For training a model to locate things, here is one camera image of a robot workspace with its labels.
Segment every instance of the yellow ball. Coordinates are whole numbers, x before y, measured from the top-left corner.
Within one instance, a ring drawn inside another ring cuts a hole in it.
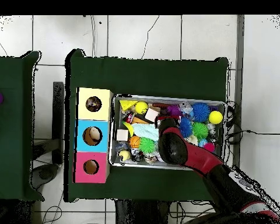
[[[136,106],[136,112],[139,114],[145,114],[146,111],[148,110],[148,105],[143,101],[137,102]]]
[[[223,115],[219,111],[212,111],[208,117],[208,120],[212,124],[219,124],[223,120]]]

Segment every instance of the blue spiky ball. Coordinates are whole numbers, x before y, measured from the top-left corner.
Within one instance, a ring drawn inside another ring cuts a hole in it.
[[[192,124],[191,121],[186,117],[182,117],[180,120],[180,132],[183,138],[187,138],[192,135]]]
[[[205,122],[211,113],[209,107],[205,103],[195,103],[192,105],[196,122]]]
[[[198,142],[198,146],[199,147],[203,147],[204,145],[206,145],[208,143],[208,141],[205,138],[200,139],[200,141]]]

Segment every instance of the metal tray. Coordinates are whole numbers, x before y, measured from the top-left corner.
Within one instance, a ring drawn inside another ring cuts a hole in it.
[[[177,164],[168,164],[164,162],[155,162],[154,164],[142,162],[133,162],[126,160],[122,162],[116,154],[115,145],[117,143],[115,133],[117,129],[125,129],[122,124],[122,112],[120,110],[120,100],[137,100],[144,101],[147,103],[166,103],[166,104],[180,104],[182,102],[189,102],[190,104],[203,102],[209,106],[218,106],[219,111],[223,115],[223,121],[216,125],[216,135],[218,138],[218,146],[216,147],[215,153],[223,159],[225,152],[225,133],[226,133],[226,119],[227,119],[227,104],[222,101],[210,101],[210,100],[190,100],[190,99],[179,99],[179,98],[167,98],[167,97],[153,97],[153,96],[138,96],[130,95],[129,97],[123,97],[121,94],[115,94],[112,99],[113,118],[111,118],[111,129],[110,129],[110,142],[109,142],[109,162],[113,166],[127,166],[127,167],[145,167],[152,169],[173,169],[173,170],[191,170],[187,167],[183,167]]]

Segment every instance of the yellow cube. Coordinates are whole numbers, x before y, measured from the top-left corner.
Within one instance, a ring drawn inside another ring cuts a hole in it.
[[[112,96],[107,89],[77,88],[78,118],[108,121]]]

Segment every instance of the green table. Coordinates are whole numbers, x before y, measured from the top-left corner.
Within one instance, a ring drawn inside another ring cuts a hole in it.
[[[0,199],[43,200],[29,183],[32,160],[32,75],[39,52],[0,57]]]
[[[227,69],[226,58],[215,61],[87,58],[81,50],[73,50],[66,58],[65,137],[69,141],[65,143],[65,200],[211,200],[202,178],[194,171],[112,166],[105,184],[73,183],[75,95],[77,87],[94,87],[109,89],[114,94],[224,102]]]

